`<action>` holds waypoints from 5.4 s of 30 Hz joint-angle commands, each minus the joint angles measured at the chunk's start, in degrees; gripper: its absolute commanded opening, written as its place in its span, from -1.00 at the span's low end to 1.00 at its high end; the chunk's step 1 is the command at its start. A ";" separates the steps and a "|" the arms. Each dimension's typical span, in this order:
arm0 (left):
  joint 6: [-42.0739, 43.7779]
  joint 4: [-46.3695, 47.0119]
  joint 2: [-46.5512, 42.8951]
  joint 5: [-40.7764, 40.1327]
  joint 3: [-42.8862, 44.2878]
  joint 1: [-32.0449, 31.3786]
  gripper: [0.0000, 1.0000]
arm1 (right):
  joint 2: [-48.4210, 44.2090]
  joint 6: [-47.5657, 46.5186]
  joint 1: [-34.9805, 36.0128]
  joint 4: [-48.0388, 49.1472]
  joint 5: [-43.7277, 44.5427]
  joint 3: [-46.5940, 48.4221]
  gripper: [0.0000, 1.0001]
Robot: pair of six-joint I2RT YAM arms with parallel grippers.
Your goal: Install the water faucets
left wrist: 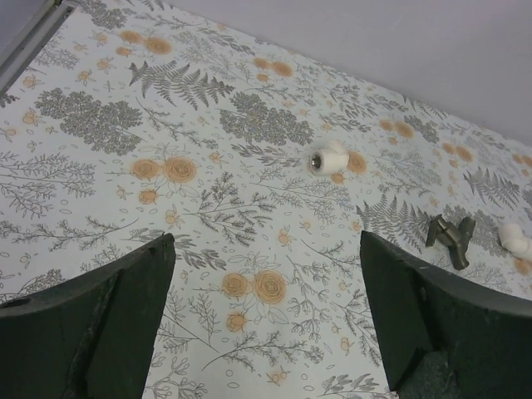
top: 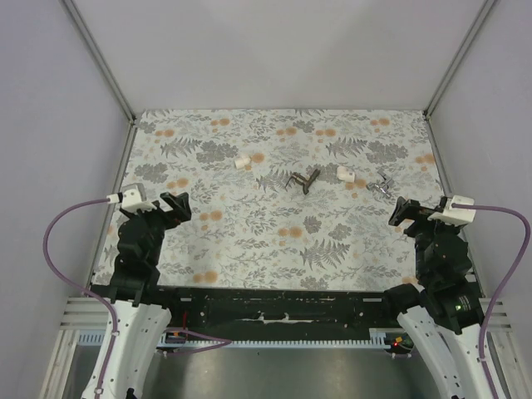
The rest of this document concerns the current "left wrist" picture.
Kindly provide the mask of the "white elbow fitting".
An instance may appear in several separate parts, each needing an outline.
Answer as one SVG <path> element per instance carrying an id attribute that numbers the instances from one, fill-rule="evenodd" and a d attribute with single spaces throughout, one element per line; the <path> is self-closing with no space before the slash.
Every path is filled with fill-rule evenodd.
<path id="1" fill-rule="evenodd" d="M 498 228 L 502 247 L 519 259 L 531 261 L 531 238 L 526 237 L 518 224 L 503 224 Z"/>

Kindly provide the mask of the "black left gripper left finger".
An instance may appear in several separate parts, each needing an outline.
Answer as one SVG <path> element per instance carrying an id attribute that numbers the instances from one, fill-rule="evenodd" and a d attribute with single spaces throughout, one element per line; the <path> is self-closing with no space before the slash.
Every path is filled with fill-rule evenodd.
<path id="1" fill-rule="evenodd" d="M 140 398 L 175 269 L 160 237 L 1 306 L 3 398 Z"/>

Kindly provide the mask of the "white elbow fitting left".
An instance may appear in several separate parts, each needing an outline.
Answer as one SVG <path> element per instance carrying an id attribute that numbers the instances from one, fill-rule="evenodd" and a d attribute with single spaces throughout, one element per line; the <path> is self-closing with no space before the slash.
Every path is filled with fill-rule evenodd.
<path id="1" fill-rule="evenodd" d="M 332 140 L 310 156 L 310 170 L 314 175 L 333 175 L 347 167 L 349 154 L 339 140 Z"/>

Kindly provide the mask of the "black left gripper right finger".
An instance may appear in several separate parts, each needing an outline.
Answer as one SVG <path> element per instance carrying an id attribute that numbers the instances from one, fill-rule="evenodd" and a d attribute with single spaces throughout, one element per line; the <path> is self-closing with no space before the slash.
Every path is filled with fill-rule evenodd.
<path id="1" fill-rule="evenodd" d="M 363 280 L 387 384 L 400 398 L 529 398 L 531 302 L 362 232 Z"/>

